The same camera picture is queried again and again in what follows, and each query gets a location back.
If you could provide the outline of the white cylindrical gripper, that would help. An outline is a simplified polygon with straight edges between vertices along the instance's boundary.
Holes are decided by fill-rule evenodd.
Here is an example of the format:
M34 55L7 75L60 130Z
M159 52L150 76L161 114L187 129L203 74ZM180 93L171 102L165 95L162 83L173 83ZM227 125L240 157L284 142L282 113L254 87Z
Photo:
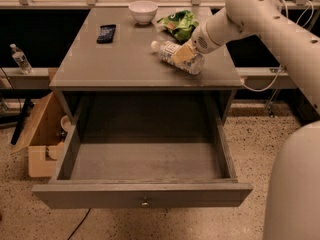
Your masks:
M172 55L172 61L176 65L189 62L195 57L196 51L208 54L230 41L240 40L248 35L243 27L228 17L226 9L222 8L199 24L193 31L191 40Z

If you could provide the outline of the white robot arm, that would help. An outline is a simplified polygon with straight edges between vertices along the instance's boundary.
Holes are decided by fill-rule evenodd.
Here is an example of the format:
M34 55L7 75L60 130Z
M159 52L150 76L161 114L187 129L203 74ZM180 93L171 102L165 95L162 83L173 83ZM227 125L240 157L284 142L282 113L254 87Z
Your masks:
M182 45L174 60L191 60L255 34L303 95L320 107L319 38L284 17L276 0L225 0ZM268 187L263 240L320 240L320 122L294 132L276 156Z

